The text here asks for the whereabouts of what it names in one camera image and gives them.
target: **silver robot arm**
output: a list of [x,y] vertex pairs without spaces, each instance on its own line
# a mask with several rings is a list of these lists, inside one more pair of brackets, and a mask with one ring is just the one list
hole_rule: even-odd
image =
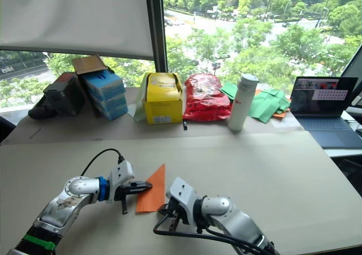
[[131,164],[124,160],[111,170],[107,180],[103,177],[90,179],[84,176],[69,179],[63,191],[47,204],[18,246],[7,255],[54,254],[55,247],[85,205],[103,200],[121,200],[122,207],[125,207],[126,195],[151,188],[152,185],[144,181],[125,184],[133,177]]
[[[176,217],[170,226],[171,231],[176,230],[180,219],[184,224],[197,227],[199,234],[202,229],[215,226],[229,239],[243,240],[264,250],[265,254],[279,255],[273,242],[268,240],[249,215],[239,210],[229,197],[201,198],[194,188],[181,178],[174,180],[166,196],[170,202],[164,205],[160,212]],[[239,255],[250,254],[243,248],[233,247]]]

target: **white thermos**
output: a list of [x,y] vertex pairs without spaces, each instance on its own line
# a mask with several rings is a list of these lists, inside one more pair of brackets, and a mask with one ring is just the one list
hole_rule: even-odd
[[238,84],[238,91],[232,104],[228,127],[232,131],[242,130],[245,119],[249,113],[250,104],[255,95],[256,85],[259,79],[251,74],[243,74]]

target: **laptop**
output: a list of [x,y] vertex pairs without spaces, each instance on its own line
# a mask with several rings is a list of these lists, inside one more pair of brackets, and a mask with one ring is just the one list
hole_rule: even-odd
[[362,149],[362,139],[342,118],[355,77],[297,77],[290,110],[324,149]]

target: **red snack bag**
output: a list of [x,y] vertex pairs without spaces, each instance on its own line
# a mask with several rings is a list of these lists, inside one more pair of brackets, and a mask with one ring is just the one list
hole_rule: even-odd
[[230,100],[220,91],[221,83],[216,76],[193,74],[185,85],[187,99],[183,119],[216,121],[230,116]]

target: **yellow cardboard box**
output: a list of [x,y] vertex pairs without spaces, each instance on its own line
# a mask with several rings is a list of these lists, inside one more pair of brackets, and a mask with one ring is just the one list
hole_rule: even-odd
[[182,122],[182,86],[178,76],[147,74],[144,105],[149,124]]

